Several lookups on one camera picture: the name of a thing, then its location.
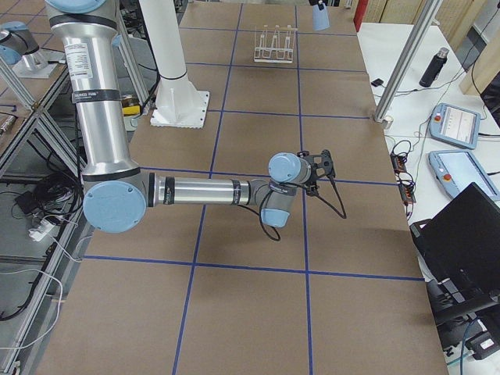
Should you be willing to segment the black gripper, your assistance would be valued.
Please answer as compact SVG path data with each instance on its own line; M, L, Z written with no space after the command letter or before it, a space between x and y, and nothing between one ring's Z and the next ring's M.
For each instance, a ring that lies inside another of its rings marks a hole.
M310 176L308 183L316 183L321 178L333 181L335 178L334 162L329 150L324 149L320 154L311 154L309 151L303 152L303 159L310 166Z

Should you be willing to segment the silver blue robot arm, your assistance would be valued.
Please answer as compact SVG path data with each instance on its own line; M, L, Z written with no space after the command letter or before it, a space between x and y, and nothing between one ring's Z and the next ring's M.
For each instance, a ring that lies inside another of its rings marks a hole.
M25 55L32 55L40 49L27 25L20 21L10 21L1 25L1 57L13 66Z
M345 208L334 182L328 150L279 152L266 180L164 177L141 171L131 158L112 42L118 36L118 1L45 1L52 32L62 39L87 155L82 172L83 209L96 229L122 233L135 227L148 207L159 204L257 205L261 227L284 227L298 188L318 198L340 217ZM209 92L188 78L173 3L141 1L145 26L160 75L152 125L201 128ZM318 192L328 178L341 203L339 212Z

